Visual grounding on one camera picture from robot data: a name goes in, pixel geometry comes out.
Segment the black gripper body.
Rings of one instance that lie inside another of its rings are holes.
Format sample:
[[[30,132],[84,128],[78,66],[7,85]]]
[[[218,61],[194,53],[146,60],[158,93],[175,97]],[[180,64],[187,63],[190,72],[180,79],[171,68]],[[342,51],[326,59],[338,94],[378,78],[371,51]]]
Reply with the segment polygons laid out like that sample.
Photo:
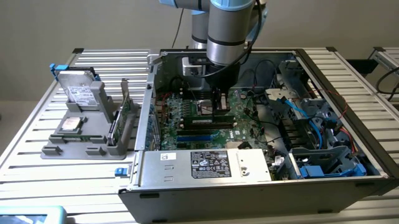
[[[230,88],[238,83],[240,64],[236,63],[232,66],[207,66],[207,74],[215,73],[215,75],[206,77],[206,81],[211,88],[216,88],[220,91],[228,91]]]

